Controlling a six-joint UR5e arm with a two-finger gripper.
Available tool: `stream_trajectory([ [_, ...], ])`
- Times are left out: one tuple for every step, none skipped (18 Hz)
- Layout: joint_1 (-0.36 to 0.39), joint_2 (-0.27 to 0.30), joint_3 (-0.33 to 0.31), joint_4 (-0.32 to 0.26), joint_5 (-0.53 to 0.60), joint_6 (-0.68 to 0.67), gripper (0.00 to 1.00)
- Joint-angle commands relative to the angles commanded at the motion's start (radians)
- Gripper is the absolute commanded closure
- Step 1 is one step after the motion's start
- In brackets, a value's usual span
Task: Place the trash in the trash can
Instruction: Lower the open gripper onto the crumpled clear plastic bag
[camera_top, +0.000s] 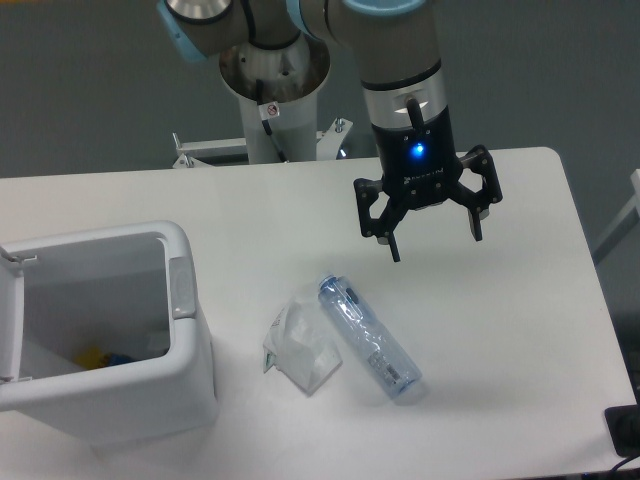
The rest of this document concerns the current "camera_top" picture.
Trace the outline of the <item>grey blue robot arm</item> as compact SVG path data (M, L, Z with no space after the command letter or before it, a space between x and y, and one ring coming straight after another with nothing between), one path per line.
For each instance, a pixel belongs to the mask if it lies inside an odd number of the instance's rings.
M217 57L253 164L315 160L330 45L355 60L382 175L354 183L361 233L394 246L410 211L454 201L475 239L502 199L489 151L458 156L428 1L161 1L181 54Z

